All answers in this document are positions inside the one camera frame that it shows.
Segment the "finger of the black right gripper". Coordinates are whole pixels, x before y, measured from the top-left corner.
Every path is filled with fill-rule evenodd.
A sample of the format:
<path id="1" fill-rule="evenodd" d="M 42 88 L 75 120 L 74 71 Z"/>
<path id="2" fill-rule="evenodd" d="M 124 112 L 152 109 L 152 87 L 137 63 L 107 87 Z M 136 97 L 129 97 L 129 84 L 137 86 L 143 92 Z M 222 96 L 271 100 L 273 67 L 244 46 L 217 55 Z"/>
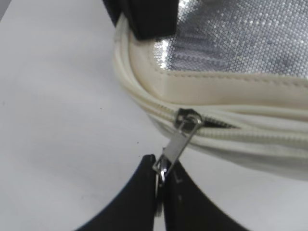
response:
<path id="1" fill-rule="evenodd" d="M 178 0 L 103 0 L 111 22 L 117 26 L 124 16 L 138 40 L 176 33 Z"/>

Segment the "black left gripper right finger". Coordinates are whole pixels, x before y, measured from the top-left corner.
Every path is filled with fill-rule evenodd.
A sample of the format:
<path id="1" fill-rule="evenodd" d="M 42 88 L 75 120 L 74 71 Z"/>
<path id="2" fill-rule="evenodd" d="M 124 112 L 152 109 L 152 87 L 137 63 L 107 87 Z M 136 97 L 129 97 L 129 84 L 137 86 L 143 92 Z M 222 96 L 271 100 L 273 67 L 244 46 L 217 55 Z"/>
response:
<path id="1" fill-rule="evenodd" d="M 163 206 L 167 231 L 247 230 L 199 189 L 180 162 L 167 175 Z"/>

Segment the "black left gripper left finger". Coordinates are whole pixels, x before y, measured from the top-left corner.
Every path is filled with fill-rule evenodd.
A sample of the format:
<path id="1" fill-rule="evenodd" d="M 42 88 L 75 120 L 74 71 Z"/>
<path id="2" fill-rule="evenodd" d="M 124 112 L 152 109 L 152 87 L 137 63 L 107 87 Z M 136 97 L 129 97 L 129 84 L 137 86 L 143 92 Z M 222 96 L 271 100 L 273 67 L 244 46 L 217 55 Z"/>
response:
<path id="1" fill-rule="evenodd" d="M 155 155 L 144 155 L 118 195 L 79 231 L 152 231 L 162 208 L 162 187 L 153 170 Z"/>

